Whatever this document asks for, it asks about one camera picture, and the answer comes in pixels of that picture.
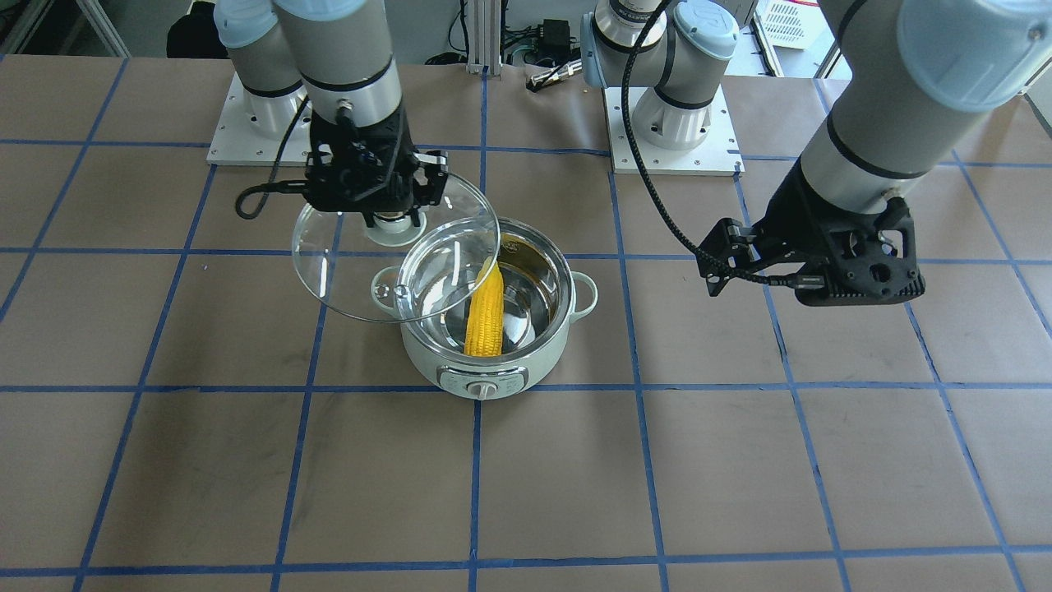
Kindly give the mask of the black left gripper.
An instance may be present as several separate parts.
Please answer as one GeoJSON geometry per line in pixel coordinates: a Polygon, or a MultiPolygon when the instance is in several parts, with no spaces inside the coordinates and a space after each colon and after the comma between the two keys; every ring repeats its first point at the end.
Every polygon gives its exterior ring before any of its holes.
{"type": "Polygon", "coordinates": [[[924,295],[916,228],[898,192],[878,215],[830,205],[793,164],[767,212],[746,226],[722,219],[699,246],[708,295],[732,278],[793,289],[804,306],[893,306],[924,295]]]}

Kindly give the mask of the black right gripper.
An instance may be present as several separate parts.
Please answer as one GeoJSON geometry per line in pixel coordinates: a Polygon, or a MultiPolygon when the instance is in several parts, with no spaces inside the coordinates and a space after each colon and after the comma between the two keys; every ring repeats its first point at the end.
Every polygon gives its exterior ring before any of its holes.
{"type": "Polygon", "coordinates": [[[427,228],[450,171],[424,164],[416,154],[405,108],[372,125],[357,125],[355,113],[340,109],[335,120],[311,111],[311,151],[303,196],[321,212],[361,213],[375,229],[376,215],[417,211],[427,228]]]}

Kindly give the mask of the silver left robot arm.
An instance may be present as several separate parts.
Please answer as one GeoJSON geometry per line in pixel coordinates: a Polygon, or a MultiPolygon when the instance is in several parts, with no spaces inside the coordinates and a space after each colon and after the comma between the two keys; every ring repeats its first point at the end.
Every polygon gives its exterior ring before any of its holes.
{"type": "Polygon", "coordinates": [[[811,307],[923,295],[906,193],[1050,59],[1048,1],[823,1],[820,14],[852,79],[758,222],[722,219],[700,243],[658,199],[639,142],[702,142],[736,19],[711,1],[598,1],[584,16],[585,78],[620,91],[634,166],[710,295],[733,278],[811,307]]]}

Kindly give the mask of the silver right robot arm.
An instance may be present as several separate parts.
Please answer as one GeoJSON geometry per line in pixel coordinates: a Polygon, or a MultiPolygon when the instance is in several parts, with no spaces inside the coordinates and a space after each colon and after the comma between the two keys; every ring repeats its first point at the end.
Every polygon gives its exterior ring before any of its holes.
{"type": "Polygon", "coordinates": [[[382,246],[406,246],[423,233],[425,209],[444,192],[439,151],[418,156],[381,1],[218,1],[219,41],[243,89],[257,99],[305,91],[311,109],[305,177],[252,185],[244,202],[300,193],[318,212],[358,213],[382,246]]]}

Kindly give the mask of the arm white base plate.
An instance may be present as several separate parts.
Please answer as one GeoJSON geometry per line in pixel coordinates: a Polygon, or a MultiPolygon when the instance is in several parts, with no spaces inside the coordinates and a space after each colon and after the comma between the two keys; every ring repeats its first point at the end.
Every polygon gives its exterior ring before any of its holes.
{"type": "Polygon", "coordinates": [[[264,166],[274,164],[279,142],[294,121],[294,113],[306,98],[304,87],[281,97],[256,96],[245,90],[239,75],[232,76],[213,142],[208,164],[264,166]]]}
{"type": "Polygon", "coordinates": [[[724,89],[701,109],[665,104],[654,89],[631,87],[629,123],[648,173],[732,176],[743,158],[724,89]]]}

